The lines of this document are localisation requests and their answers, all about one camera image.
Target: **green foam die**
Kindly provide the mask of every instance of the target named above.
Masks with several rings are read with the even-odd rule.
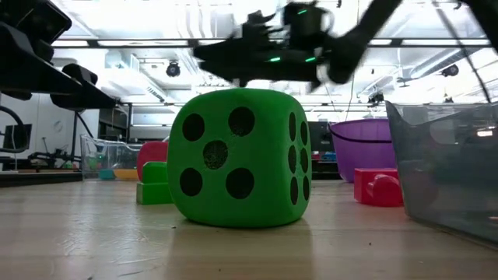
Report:
[[[213,226],[293,222],[308,205],[309,129],[293,97],[226,89],[190,100],[170,133],[168,177],[175,205]]]

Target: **clear plastic container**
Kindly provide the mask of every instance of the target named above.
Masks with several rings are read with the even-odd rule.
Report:
[[[498,104],[386,108],[407,214],[498,243]]]
[[[142,144],[126,144],[81,135],[85,180],[138,180],[137,158]]]

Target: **ceiling light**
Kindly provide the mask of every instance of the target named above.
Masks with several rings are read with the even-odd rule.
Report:
[[[187,47],[186,40],[98,40],[100,46],[104,47]]]
[[[134,128],[158,128],[162,126],[167,126],[166,124],[133,124]]]
[[[372,45],[389,45],[391,44],[391,39],[373,39],[370,41]]]
[[[88,47],[85,40],[56,40],[52,47]]]

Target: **cable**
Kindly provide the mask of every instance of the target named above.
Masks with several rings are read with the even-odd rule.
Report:
[[[359,24],[361,24],[361,21],[363,20],[363,18],[360,18],[360,15],[361,15],[361,13],[359,11],[359,5],[358,5],[358,9],[356,9],[356,26],[358,26]],[[346,109],[344,121],[348,120],[349,108],[351,108],[352,95],[354,94],[353,93],[354,90],[355,90],[355,72],[353,72],[352,75],[351,75],[351,96],[349,97],[348,109]]]
[[[330,95],[330,91],[328,90],[328,86],[324,85],[324,87],[325,87],[325,90],[327,90],[327,95],[328,95],[328,98],[330,100],[330,103],[332,104],[332,108],[334,109],[334,111],[337,111],[335,109],[334,100],[332,100],[332,96]]]
[[[491,98],[489,97],[489,92],[488,92],[488,89],[486,88],[486,84],[482,80],[481,75],[477,72],[477,69],[474,66],[474,62],[472,62],[472,59],[470,59],[470,55],[468,54],[467,48],[461,42],[460,38],[458,38],[457,30],[454,28],[453,24],[451,24],[450,20],[447,18],[444,11],[440,8],[439,3],[437,3],[436,0],[432,0],[432,3],[433,3],[434,8],[436,8],[436,12],[437,12],[438,16],[440,17],[441,21],[443,22],[445,27],[450,32],[453,39],[455,39],[457,41],[458,47],[463,52],[465,59],[467,60],[468,64],[470,65],[471,70],[474,72],[475,77],[479,81],[479,85],[481,86],[482,92],[484,93],[484,96],[486,97],[486,101],[488,103],[491,103]]]
[[[355,74],[353,73],[351,77],[351,96],[349,97],[348,109],[346,109],[344,121],[348,120],[349,108],[351,108],[351,102],[352,102],[352,96],[354,95],[353,93],[354,90],[355,90]]]
[[[12,133],[10,134],[10,138],[12,139],[12,147],[16,149],[16,142],[14,141],[14,132],[16,131],[16,127],[12,128]],[[17,155],[14,154],[14,170],[17,171]]]
[[[82,122],[83,126],[85,127],[86,129],[86,133],[88,133],[88,135],[93,138],[93,135],[92,135],[92,132],[90,132],[90,130],[88,129],[88,126],[86,125],[86,122],[83,120],[83,118],[79,115],[78,112],[75,112],[76,116],[78,117],[78,119]]]
[[[21,148],[13,147],[14,149],[0,148],[0,152],[7,152],[7,153],[16,154],[16,153],[21,153],[21,152],[26,151],[27,147],[28,147],[29,139],[28,139],[28,134],[26,132],[26,128],[24,127],[23,121],[13,110],[10,110],[7,107],[0,106],[0,111],[7,113],[10,117],[12,117],[14,119],[14,121],[16,121],[17,125],[19,126],[19,129],[21,130],[21,134],[24,136],[24,139],[25,139],[25,141],[24,141],[25,144],[23,147],[21,147]]]

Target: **red block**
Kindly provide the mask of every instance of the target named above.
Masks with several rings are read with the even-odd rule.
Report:
[[[137,173],[142,181],[142,169],[148,162],[166,162],[168,157],[168,142],[147,142],[142,146],[137,158]]]
[[[396,169],[355,169],[355,199],[365,205],[403,206],[403,195]]]

